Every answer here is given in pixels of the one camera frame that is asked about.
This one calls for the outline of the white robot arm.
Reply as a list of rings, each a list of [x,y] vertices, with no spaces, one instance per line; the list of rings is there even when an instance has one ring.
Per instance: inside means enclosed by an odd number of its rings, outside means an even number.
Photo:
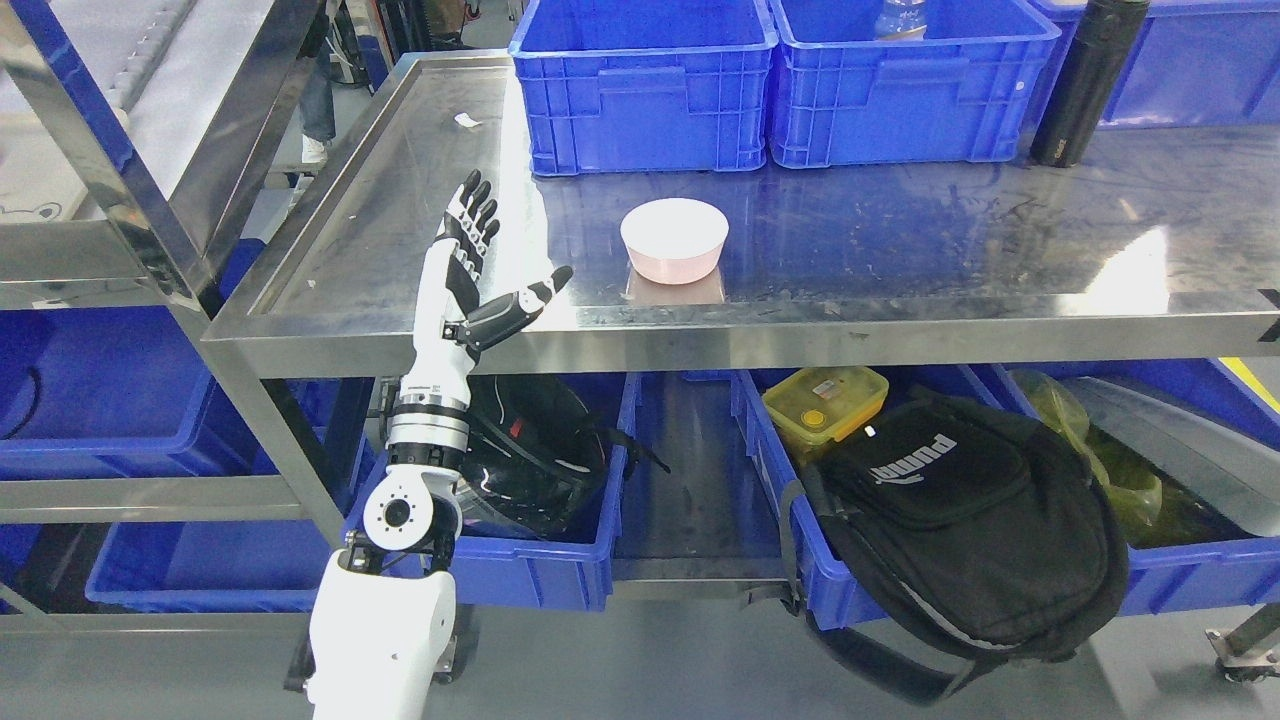
[[[454,496],[467,389],[404,387],[387,468],[358,529],[326,561],[308,625],[316,719],[420,719],[454,629]]]

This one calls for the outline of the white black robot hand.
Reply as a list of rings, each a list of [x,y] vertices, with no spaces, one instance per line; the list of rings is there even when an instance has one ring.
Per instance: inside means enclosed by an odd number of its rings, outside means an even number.
[[[479,281],[499,228],[492,183],[474,169],[452,193],[425,254],[413,313],[415,359],[399,386],[408,401],[467,405],[468,375],[481,352],[531,325],[573,277],[571,266],[558,266],[481,302]]]

